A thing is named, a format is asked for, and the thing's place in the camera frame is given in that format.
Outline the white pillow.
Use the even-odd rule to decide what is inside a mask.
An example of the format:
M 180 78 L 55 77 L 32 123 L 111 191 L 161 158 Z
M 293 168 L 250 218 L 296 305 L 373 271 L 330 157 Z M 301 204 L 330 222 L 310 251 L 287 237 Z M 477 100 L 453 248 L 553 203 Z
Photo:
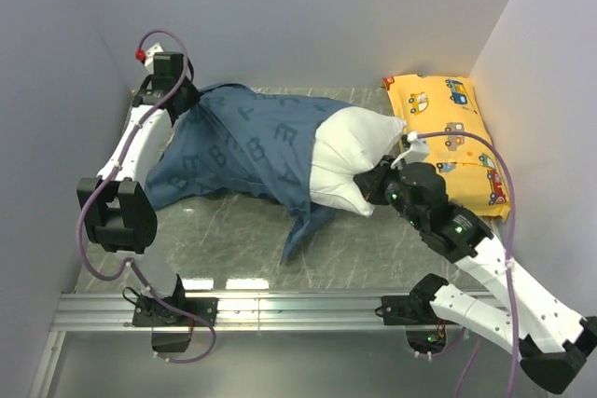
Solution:
M 310 196 L 313 203 L 369 217 L 367 202 L 354 181 L 372 170 L 396 145 L 406 121 L 349 106 L 317 129 L 312 151 Z

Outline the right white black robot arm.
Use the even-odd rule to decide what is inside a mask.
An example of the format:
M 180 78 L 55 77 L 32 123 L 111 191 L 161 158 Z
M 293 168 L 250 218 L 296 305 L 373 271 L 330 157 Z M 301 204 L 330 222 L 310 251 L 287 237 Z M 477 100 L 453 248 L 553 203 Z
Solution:
M 393 207 L 436 254 L 469 274 L 501 303 L 495 308 L 428 274 L 407 299 L 386 295 L 377 313 L 385 324 L 456 323 L 512 354 L 526 376 L 562 394 L 596 349 L 596 319 L 565 306 L 515 260 L 473 212 L 451 201 L 433 165 L 393 169 L 383 159 L 355 176 L 365 200 Z

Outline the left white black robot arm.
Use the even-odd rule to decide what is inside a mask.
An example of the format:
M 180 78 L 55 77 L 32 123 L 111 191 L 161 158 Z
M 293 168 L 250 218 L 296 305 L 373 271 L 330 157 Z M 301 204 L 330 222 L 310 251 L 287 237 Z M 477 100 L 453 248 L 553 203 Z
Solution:
M 141 283 L 140 291 L 127 288 L 122 293 L 134 306 L 134 324 L 192 325 L 195 312 L 182 280 L 155 243 L 158 218 L 144 186 L 160 145 L 200 94 L 192 84 L 192 65 L 182 53 L 154 45 L 138 50 L 136 58 L 148 75 L 133 96 L 129 121 L 114 153 L 95 176 L 77 185 L 81 214 L 76 237 L 89 239 L 120 262 L 116 273 L 103 274 L 84 257 L 94 277 L 115 281 L 131 271 Z

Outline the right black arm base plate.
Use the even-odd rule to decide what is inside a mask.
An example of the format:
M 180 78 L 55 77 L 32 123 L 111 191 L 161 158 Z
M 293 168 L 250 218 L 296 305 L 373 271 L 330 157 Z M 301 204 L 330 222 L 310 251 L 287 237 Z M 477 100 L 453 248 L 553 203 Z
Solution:
M 409 295 L 383 295 L 374 314 L 384 326 L 403 327 L 409 351 L 415 358 L 424 357 L 429 362 L 447 355 L 466 339 L 464 328 L 450 336 L 451 323 Z

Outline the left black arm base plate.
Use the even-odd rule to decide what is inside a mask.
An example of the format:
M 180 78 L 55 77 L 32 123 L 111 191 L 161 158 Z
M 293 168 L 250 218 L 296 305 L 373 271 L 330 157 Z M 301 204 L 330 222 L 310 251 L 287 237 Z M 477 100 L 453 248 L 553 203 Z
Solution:
M 174 364 L 190 364 L 205 358 L 215 348 L 218 299 L 186 298 L 181 310 L 183 313 L 173 312 L 155 299 L 142 295 L 135 304 L 132 327 L 151 331 L 151 348 L 160 358 L 169 359 Z M 173 359 L 173 355 L 182 354 L 190 348 L 194 332 L 200 329 L 206 329 L 211 334 L 206 350 L 194 358 Z

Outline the blue cartoon mouse pillowcase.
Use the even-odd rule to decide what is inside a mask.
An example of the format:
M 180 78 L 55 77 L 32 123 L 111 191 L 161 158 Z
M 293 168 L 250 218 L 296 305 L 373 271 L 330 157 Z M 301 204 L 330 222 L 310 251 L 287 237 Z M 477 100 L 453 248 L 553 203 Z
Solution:
M 202 89 L 150 170 L 146 195 L 157 210 L 223 191 L 280 203 L 296 219 L 283 248 L 286 261 L 335 215 L 312 203 L 312 152 L 319 126 L 347 105 L 327 97 L 257 93 L 241 84 Z

